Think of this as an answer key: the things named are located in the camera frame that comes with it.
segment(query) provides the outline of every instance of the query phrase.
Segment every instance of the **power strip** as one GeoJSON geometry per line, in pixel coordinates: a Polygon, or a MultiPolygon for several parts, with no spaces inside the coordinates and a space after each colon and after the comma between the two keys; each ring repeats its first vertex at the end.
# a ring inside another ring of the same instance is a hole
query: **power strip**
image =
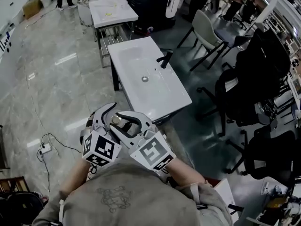
{"type": "Polygon", "coordinates": [[[42,148],[40,149],[40,151],[42,152],[42,154],[45,154],[45,153],[51,151],[51,147],[50,147],[49,143],[44,144],[44,147],[45,147],[45,148],[42,147],[42,148]]]}

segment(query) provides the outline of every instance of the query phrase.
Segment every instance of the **tiled floor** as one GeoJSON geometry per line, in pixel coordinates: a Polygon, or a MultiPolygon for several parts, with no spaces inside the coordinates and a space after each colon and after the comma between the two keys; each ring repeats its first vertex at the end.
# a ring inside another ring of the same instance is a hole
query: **tiled floor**
{"type": "MultiPolygon", "coordinates": [[[[81,149],[79,132],[91,112],[113,101],[118,102],[121,109],[129,108],[123,92],[113,90],[111,68],[101,68],[93,37],[82,34],[77,9],[51,11],[54,6],[52,4],[43,11],[49,13],[40,20],[36,16],[18,28],[23,30],[25,50],[18,63],[16,77],[19,83],[0,101],[4,143],[12,168],[10,176],[25,176],[30,189],[43,194],[48,194],[47,173],[45,166],[36,158],[41,136],[51,132],[65,145],[81,149]],[[25,29],[27,24],[35,21],[25,29]]],[[[213,16],[212,21],[215,28],[227,29],[234,35],[240,31],[235,24],[226,24],[217,16],[213,16]]],[[[178,14],[174,28],[151,36],[161,48],[175,49],[190,26],[178,14]]],[[[239,157],[235,149],[225,145],[224,141],[231,138],[240,143],[243,140],[240,129],[236,124],[228,124],[227,136],[219,138],[217,134],[221,126],[218,114],[201,122],[194,119],[196,112],[213,108],[210,99],[205,94],[198,94],[196,88],[205,86],[213,91],[222,73],[221,64],[228,62],[234,65],[238,49],[219,59],[211,70],[206,69],[209,62],[205,61],[190,73],[189,69],[205,53],[203,48],[198,49],[199,44],[192,48],[194,40],[191,34],[182,47],[174,51],[170,61],[193,101],[172,119],[172,124],[195,168],[204,176],[219,179],[227,176],[237,205],[246,208],[241,218],[254,217],[265,199],[260,194],[263,180],[240,176],[243,165],[232,175],[222,172],[225,167],[232,167],[239,157]]],[[[258,127],[244,128],[249,138],[258,127]]],[[[275,134],[280,135],[292,127],[292,124],[283,127],[280,121],[275,134]]],[[[54,191],[80,155],[62,147],[53,138],[51,142],[59,153],[59,157],[54,151],[45,154],[51,175],[50,188],[54,191]]],[[[270,189],[279,184],[270,178],[266,180],[270,182],[270,189]]],[[[246,222],[241,220],[238,224],[246,225],[246,222]]]]}

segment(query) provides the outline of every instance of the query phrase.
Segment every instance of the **sink basin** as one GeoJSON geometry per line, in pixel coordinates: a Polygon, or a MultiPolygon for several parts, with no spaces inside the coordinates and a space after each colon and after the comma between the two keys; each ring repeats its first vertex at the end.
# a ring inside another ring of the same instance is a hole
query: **sink basin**
{"type": "Polygon", "coordinates": [[[170,64],[162,69],[162,61],[156,61],[164,55],[151,37],[109,45],[108,50],[134,111],[156,121],[191,104],[170,64]]]}

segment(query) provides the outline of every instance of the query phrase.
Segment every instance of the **white shoe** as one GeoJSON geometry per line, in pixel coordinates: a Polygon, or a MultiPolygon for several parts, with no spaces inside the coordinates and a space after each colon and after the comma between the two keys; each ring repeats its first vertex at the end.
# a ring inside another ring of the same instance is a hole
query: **white shoe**
{"type": "Polygon", "coordinates": [[[73,4],[72,6],[68,6],[69,8],[76,8],[77,5],[73,4]]]}

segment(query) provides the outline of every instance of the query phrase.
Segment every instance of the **gray shirt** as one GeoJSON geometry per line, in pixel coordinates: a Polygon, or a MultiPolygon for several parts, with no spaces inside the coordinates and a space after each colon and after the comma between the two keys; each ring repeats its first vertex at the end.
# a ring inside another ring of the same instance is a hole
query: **gray shirt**
{"type": "Polygon", "coordinates": [[[33,226],[59,220],[63,199],[64,226],[230,226],[228,207],[206,184],[172,188],[152,171],[120,162],[99,172],[67,198],[49,200],[33,226]],[[198,210],[197,203],[208,206],[198,210]]]}

